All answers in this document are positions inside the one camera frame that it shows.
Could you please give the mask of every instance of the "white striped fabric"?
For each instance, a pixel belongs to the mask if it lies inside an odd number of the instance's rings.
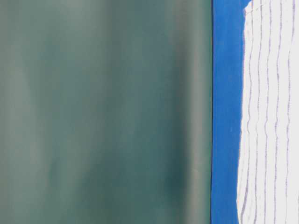
[[[245,8],[240,224],[299,223],[299,0]]]

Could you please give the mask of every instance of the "striped cloth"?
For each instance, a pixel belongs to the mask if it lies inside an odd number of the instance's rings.
[[[299,223],[299,0],[245,8],[239,223]]]

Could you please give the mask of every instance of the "green fabric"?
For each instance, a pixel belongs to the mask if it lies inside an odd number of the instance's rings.
[[[0,0],[0,223],[209,223],[211,2]]]

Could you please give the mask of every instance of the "blue surface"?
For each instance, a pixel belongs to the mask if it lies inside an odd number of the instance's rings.
[[[217,0],[213,5],[212,224],[237,224],[243,9],[249,0]]]

